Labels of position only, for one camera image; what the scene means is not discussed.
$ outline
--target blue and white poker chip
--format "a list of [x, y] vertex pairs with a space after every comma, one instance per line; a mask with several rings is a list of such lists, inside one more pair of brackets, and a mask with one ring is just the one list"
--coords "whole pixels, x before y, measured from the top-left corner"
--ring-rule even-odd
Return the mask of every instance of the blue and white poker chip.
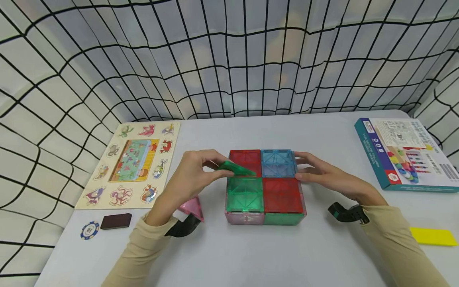
[[96, 221], [91, 221], [81, 229], [81, 238], [84, 240], [89, 240], [93, 238], [99, 231], [99, 223]]

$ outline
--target magnetic tile cube structure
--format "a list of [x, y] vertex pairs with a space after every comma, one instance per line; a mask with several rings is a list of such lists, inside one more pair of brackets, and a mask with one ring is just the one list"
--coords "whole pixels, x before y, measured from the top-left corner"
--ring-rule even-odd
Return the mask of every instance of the magnetic tile cube structure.
[[228, 178], [225, 216], [229, 223], [297, 225], [306, 216], [291, 150], [231, 150], [229, 159], [256, 173]]

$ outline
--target red magnetic tile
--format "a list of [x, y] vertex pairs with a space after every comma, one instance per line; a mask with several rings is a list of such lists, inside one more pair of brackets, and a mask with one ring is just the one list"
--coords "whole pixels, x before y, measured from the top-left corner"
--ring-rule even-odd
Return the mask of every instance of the red magnetic tile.
[[266, 213], [303, 213], [298, 181], [294, 178], [263, 178]]
[[260, 150], [231, 150], [229, 159], [246, 169], [254, 171], [261, 177], [261, 152]]

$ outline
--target person's right hand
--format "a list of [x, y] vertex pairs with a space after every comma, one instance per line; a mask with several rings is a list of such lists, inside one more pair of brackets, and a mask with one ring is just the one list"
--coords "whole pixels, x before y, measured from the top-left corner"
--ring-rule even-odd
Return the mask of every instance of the person's right hand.
[[368, 182], [342, 171], [309, 152], [295, 152], [295, 157], [297, 157], [297, 164], [311, 165], [298, 169], [298, 173], [295, 174], [297, 180], [318, 183], [362, 205], [387, 205], [382, 195]]

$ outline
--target toy box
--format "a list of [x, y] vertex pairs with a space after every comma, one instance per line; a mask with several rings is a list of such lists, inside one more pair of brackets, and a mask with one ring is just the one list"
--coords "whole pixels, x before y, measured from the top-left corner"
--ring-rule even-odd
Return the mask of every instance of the toy box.
[[382, 189], [459, 191], [458, 172], [419, 120], [360, 118], [355, 129]]
[[228, 178], [225, 216], [229, 223], [297, 225], [306, 216], [291, 150], [232, 150], [229, 158], [255, 173]]

